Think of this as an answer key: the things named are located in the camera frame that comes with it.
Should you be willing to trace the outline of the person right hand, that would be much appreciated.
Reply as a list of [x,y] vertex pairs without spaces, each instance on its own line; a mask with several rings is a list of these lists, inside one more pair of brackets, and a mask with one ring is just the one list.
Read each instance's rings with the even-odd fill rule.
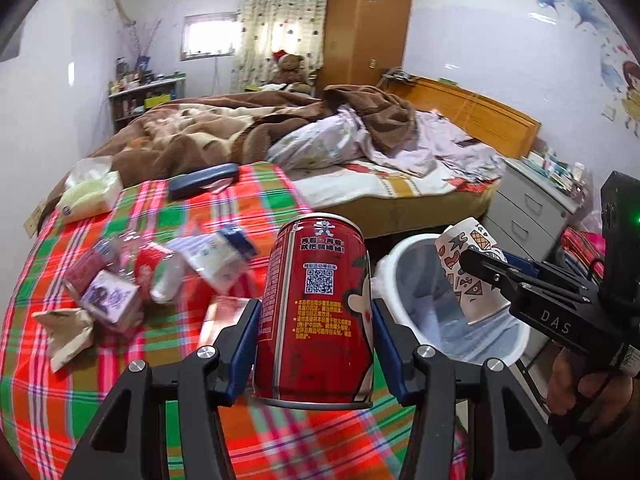
[[626,408],[634,393],[634,381],[626,375],[612,377],[608,374],[585,375],[578,373],[576,356],[563,349],[555,358],[548,382],[547,405],[552,414],[566,415],[577,402],[576,394],[596,398],[598,406],[596,423],[606,426]]

